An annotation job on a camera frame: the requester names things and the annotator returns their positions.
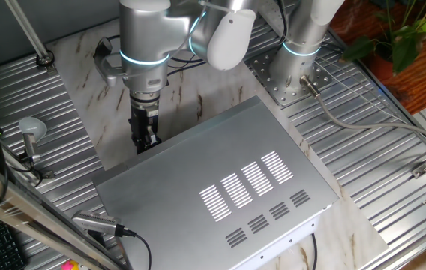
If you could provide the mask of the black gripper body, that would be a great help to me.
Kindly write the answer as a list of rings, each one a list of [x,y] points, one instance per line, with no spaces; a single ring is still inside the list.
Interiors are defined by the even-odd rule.
[[[153,131],[158,132],[159,109],[157,105],[147,106],[145,108],[131,107],[131,118],[129,120],[131,127],[131,139],[142,140],[146,142],[146,128],[151,125]]]

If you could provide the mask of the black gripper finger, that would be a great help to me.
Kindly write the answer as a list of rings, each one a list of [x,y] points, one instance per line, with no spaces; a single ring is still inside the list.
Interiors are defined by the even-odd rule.
[[[161,143],[161,139],[153,131],[152,126],[148,125],[146,128],[146,135],[145,135],[145,147],[152,148],[160,143]]]
[[[140,155],[141,153],[145,152],[149,148],[149,145],[144,143],[141,139],[135,139],[133,143],[136,146],[137,155]]]

